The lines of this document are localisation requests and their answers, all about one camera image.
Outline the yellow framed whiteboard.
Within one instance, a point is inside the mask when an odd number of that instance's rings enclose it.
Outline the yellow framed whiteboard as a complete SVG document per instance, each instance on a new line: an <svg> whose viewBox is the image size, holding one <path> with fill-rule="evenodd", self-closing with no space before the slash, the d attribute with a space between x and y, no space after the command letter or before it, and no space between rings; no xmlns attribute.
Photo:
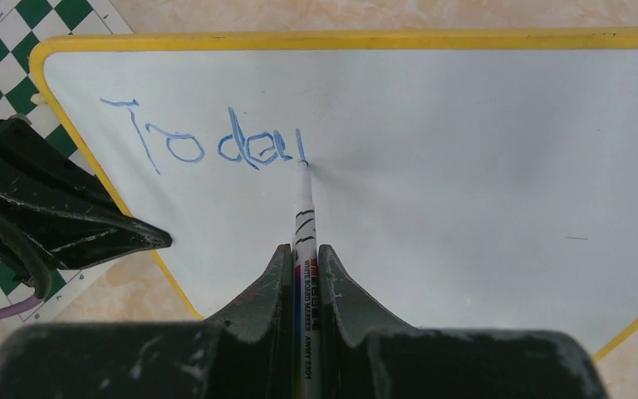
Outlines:
<svg viewBox="0 0 638 399"><path fill-rule="evenodd" d="M318 239L418 327L638 329L638 27L60 36L30 68L208 316Z"/></svg>

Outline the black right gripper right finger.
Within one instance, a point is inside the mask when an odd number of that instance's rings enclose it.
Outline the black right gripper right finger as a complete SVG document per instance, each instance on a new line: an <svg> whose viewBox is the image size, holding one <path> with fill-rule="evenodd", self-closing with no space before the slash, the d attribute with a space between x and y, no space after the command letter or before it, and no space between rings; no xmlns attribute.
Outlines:
<svg viewBox="0 0 638 399"><path fill-rule="evenodd" d="M380 340L415 327L373 298L329 244L318 249L325 393L330 398L387 398L391 389Z"/></svg>

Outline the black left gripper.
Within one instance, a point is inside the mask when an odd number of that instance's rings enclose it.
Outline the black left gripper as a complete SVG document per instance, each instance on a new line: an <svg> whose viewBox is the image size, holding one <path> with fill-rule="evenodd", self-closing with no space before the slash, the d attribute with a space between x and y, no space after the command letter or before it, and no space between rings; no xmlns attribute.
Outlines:
<svg viewBox="0 0 638 399"><path fill-rule="evenodd" d="M123 214L94 175L27 122L0 120L0 263L36 298L49 296L55 269L81 270L172 243L169 233Z"/></svg>

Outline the blue capped marker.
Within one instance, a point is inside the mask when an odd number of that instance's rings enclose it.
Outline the blue capped marker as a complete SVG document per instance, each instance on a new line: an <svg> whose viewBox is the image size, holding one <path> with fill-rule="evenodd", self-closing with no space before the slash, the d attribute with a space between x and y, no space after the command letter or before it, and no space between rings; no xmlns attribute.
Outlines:
<svg viewBox="0 0 638 399"><path fill-rule="evenodd" d="M298 163L292 241L297 345L297 397L321 398L321 296L317 268L316 212L309 165Z"/></svg>

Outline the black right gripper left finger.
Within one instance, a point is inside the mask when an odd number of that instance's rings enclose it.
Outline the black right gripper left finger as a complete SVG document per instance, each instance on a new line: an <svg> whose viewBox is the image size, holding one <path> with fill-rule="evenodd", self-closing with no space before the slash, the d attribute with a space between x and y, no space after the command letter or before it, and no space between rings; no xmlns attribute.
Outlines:
<svg viewBox="0 0 638 399"><path fill-rule="evenodd" d="M218 332L207 398L290 398L292 251L279 245L254 282L206 319Z"/></svg>

